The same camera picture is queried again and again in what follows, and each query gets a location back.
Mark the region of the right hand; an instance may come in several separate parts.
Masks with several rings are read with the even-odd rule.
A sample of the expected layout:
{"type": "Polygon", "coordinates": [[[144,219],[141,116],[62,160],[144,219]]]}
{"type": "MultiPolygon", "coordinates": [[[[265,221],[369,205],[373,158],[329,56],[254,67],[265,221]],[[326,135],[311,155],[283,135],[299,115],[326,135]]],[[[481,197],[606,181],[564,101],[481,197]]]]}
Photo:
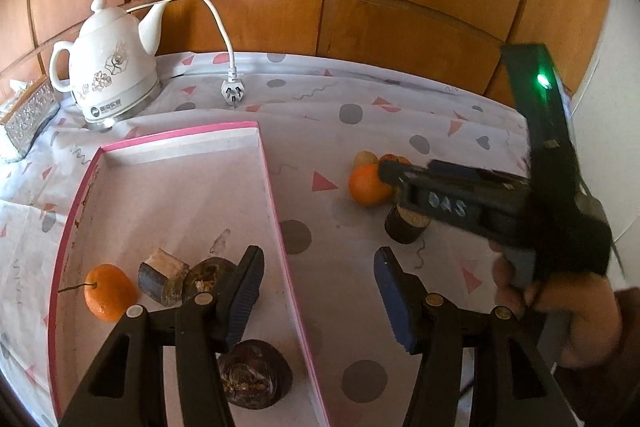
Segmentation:
{"type": "Polygon", "coordinates": [[[620,343],[623,324],[620,307],[606,277],[598,274],[558,274],[547,283],[518,289],[512,284],[514,266],[498,257],[492,267],[497,286],[495,303],[519,317],[527,310],[562,311],[570,326],[559,353],[558,365],[584,369],[608,359],[620,343]]]}

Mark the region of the right forearm dark sleeve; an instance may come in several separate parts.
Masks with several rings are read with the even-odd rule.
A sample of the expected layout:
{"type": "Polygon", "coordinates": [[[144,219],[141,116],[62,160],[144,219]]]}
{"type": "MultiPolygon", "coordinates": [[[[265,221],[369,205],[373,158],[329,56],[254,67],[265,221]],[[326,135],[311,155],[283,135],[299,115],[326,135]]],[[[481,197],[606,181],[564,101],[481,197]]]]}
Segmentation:
{"type": "Polygon", "coordinates": [[[620,343],[602,364],[555,369],[554,378],[585,426],[639,425],[639,289],[616,291],[620,343]]]}

